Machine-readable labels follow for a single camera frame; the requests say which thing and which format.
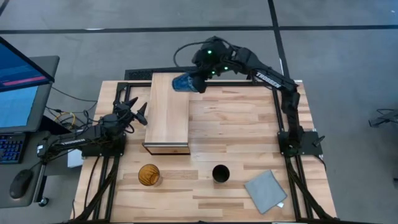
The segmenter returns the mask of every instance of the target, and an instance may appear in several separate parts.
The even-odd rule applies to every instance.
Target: yellow cable
[[[56,120],[60,121],[60,117],[62,117],[62,116],[65,115],[65,114],[69,114],[69,115],[72,115],[72,116],[73,116],[72,125],[69,127],[69,129],[70,129],[71,127],[73,127],[73,125],[75,124],[75,121],[76,121],[76,116],[75,116],[74,113],[72,113],[72,112],[62,112],[60,115],[58,115],[58,116],[56,116],[56,117],[54,118],[54,121],[56,121]]]

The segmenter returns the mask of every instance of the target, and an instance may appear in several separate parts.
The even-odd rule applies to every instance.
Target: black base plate
[[[280,153],[284,156],[292,157],[296,155],[322,155],[322,147],[319,144],[315,147],[312,143],[318,140],[319,136],[316,131],[305,131],[302,138],[302,147],[296,152],[289,150],[289,143],[287,142],[287,137],[289,133],[286,131],[281,131],[278,133],[279,149]]]
[[[122,133],[120,138],[112,142],[112,145],[103,145],[103,146],[93,146],[93,147],[85,147],[85,150],[81,152],[81,156],[90,157],[90,156],[104,156],[104,157],[115,157],[115,156],[123,156],[124,148],[126,146],[126,134]]]

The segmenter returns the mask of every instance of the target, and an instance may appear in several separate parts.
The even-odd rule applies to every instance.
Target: computer mouse
[[[21,170],[15,177],[10,186],[10,197],[13,199],[21,198],[25,195],[30,181],[32,180],[33,172],[30,169]]]

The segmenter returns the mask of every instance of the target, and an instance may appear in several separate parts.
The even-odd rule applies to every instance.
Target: black cup
[[[213,169],[213,180],[216,183],[224,183],[229,179],[229,169],[224,165],[217,165]]]

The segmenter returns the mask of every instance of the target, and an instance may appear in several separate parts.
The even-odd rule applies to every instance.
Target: keyboard
[[[0,164],[22,162],[25,138],[25,134],[0,134]]]

